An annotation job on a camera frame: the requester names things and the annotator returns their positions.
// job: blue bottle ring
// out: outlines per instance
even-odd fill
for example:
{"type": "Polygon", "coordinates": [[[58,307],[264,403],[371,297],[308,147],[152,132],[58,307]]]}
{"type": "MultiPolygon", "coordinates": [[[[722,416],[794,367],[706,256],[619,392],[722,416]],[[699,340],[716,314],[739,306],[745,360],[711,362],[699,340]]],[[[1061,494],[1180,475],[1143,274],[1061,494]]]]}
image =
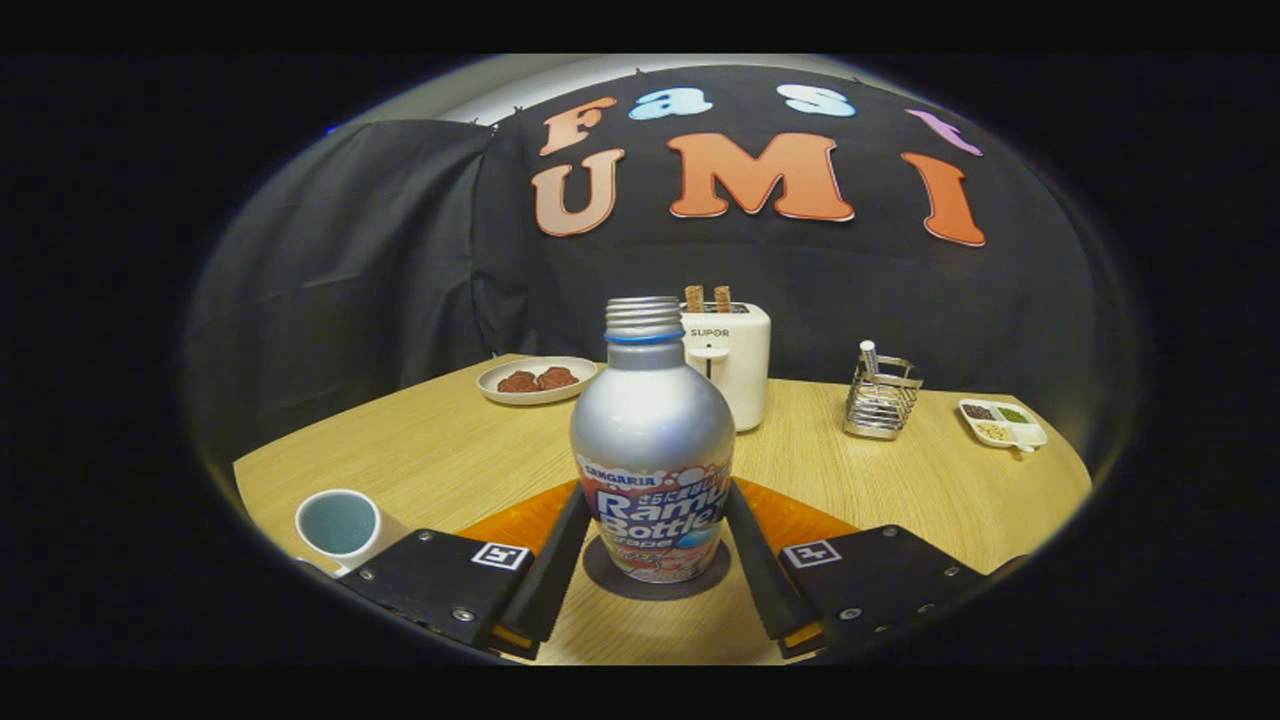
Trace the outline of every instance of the blue bottle ring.
{"type": "Polygon", "coordinates": [[[616,342],[618,345],[654,345],[658,342],[666,342],[668,340],[677,340],[682,337],[685,337],[685,331],[680,331],[676,333],[650,334],[643,337],[613,337],[607,334],[604,336],[604,340],[608,342],[616,342]]]}

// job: white toaster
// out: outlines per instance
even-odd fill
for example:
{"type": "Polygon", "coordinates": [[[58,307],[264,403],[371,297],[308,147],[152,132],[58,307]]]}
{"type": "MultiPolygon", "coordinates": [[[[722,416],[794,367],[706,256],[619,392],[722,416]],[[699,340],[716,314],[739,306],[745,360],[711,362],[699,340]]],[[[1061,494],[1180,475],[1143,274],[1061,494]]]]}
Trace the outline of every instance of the white toaster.
{"type": "Polygon", "coordinates": [[[712,380],[733,413],[737,432],[750,430],[764,419],[764,393],[769,378],[769,315],[750,302],[731,302],[730,313],[686,313],[685,361],[712,380]]]}

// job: seeds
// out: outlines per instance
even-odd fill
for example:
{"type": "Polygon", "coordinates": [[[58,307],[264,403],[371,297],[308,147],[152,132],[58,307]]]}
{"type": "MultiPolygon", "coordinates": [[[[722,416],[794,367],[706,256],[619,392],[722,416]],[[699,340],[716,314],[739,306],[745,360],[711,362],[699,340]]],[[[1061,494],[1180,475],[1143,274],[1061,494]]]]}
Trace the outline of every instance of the seeds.
{"type": "Polygon", "coordinates": [[[1021,413],[1018,410],[1010,410],[1007,407],[1001,407],[1000,414],[1005,416],[1010,423],[1030,423],[1021,413]]]}
{"type": "Polygon", "coordinates": [[[996,416],[991,414],[989,410],[980,405],[961,405],[964,407],[964,414],[974,418],[977,420],[995,420],[996,416]]]}
{"type": "Polygon", "coordinates": [[[974,428],[977,428],[979,433],[991,439],[998,439],[1001,442],[1011,442],[1014,439],[1012,436],[1009,434],[1009,430],[1001,428],[1000,425],[977,423],[974,424],[974,428]]]}

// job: white wall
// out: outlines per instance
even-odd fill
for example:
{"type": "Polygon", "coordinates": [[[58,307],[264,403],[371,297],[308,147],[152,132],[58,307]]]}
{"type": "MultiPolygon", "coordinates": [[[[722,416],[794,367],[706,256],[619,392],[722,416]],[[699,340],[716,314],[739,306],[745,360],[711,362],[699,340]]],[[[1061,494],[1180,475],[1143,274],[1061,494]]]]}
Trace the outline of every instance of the white wall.
{"type": "Polygon", "coordinates": [[[689,65],[771,65],[859,81],[916,97],[861,68],[820,55],[772,54],[524,54],[499,55],[431,79],[353,118],[352,122],[434,118],[493,124],[518,105],[529,108],[571,90],[641,70],[689,65]]]}

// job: letter m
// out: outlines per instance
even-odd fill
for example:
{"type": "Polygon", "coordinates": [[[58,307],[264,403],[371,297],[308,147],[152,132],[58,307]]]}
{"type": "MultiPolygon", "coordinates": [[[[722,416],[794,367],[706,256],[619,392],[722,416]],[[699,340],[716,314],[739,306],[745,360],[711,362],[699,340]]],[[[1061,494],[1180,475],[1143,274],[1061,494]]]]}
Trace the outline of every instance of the letter m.
{"type": "Polygon", "coordinates": [[[716,195],[716,181],[742,210],[756,214],[782,181],[778,214],[805,220],[844,222],[854,206],[840,197],[831,151],[836,141],[820,135],[788,132],[776,136],[759,158],[751,158],[721,133],[682,135],[667,141],[684,161],[684,195],[672,202],[677,218],[723,215],[728,202],[716,195]]]}

